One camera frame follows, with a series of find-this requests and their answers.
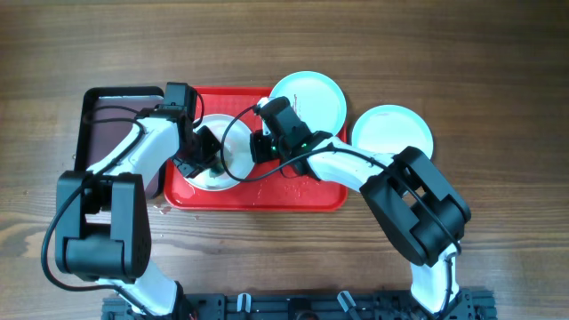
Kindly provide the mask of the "green yellow sponge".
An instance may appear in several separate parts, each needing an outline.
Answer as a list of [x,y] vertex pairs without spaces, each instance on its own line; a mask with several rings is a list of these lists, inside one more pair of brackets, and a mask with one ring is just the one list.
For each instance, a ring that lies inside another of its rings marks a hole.
[[209,169],[209,174],[211,177],[218,177],[225,173],[225,169],[221,162],[218,162],[213,167]]

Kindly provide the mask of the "white plate with red stains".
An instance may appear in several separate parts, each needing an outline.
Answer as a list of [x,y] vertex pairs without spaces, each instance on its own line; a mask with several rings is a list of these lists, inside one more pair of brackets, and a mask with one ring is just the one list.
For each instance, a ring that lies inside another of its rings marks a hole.
[[[219,141],[229,125],[233,116],[212,114],[204,117],[204,121],[198,126],[208,126]],[[223,152],[226,166],[230,172],[238,178],[246,178],[254,167],[250,150],[251,130],[241,120],[237,120],[230,128],[224,142]],[[204,191],[222,191],[233,188],[238,184],[225,172],[221,176],[211,177],[209,169],[198,174],[195,178],[186,178],[193,187]]]

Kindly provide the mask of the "light blue plate top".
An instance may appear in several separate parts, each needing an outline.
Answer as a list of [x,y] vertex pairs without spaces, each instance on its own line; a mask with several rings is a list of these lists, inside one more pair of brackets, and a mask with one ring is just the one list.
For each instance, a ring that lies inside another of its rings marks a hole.
[[337,135],[347,118],[348,107],[341,88],[330,77],[315,71],[299,71],[284,77],[269,97],[286,97],[312,132]]

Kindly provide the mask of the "light blue plate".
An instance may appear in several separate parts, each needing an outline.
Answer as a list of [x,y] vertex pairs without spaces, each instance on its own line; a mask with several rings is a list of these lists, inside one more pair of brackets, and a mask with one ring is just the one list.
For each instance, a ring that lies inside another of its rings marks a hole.
[[315,71],[299,71],[284,77],[269,97],[286,97],[312,132],[337,135],[347,118],[348,107],[341,88],[330,77]]
[[434,154],[434,139],[427,123],[414,111],[398,105],[381,105],[364,112],[353,126],[350,142],[374,153],[398,154],[411,146],[429,159]]

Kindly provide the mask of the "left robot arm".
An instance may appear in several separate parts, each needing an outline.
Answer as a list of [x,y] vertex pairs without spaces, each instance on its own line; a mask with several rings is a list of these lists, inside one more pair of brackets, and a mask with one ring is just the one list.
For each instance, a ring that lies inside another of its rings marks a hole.
[[132,130],[87,171],[66,171],[58,179],[57,212],[42,245],[45,276],[63,290],[49,269],[55,244],[60,272],[85,282],[83,291],[113,290],[141,318],[193,319],[196,311],[181,285],[151,261],[145,188],[167,160],[194,178],[205,166],[194,131],[195,109],[166,102],[137,112]]

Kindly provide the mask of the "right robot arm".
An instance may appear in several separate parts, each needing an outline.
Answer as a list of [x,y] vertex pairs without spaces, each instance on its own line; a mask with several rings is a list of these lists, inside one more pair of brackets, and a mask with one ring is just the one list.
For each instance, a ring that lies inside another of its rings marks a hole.
[[278,160],[300,176],[360,193],[393,247],[412,267],[411,295],[431,316],[449,315],[460,289],[454,262],[471,212],[458,192],[416,147],[374,155],[304,123],[251,136],[256,163]]

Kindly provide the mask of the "red plastic tray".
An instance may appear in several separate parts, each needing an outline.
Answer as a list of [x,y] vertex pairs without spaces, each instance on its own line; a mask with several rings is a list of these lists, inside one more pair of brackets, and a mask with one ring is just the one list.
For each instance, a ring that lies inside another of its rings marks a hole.
[[[198,86],[207,115],[235,116],[263,97],[268,87]],[[223,191],[204,191],[185,180],[175,165],[165,167],[164,198],[181,210],[331,212],[348,198],[342,185],[316,181],[308,176],[296,177],[286,167],[264,180],[240,183]]]

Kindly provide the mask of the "black water tray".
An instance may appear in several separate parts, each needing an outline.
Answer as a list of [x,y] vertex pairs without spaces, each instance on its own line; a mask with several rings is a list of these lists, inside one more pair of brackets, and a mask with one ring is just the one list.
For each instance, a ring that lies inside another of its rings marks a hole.
[[153,108],[164,97],[157,86],[95,87],[84,94],[77,138],[75,171],[85,171],[107,156],[131,131],[130,123],[84,124],[83,116],[102,106],[124,106],[137,111]]

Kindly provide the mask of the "black mounting rail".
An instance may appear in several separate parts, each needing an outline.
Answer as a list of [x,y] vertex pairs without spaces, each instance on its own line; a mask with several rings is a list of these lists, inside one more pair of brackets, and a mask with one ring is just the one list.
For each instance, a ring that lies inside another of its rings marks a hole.
[[[429,316],[410,291],[367,294],[248,295],[189,294],[189,319],[498,319],[493,292],[461,289],[440,318]],[[149,319],[121,298],[103,301],[100,319]]]

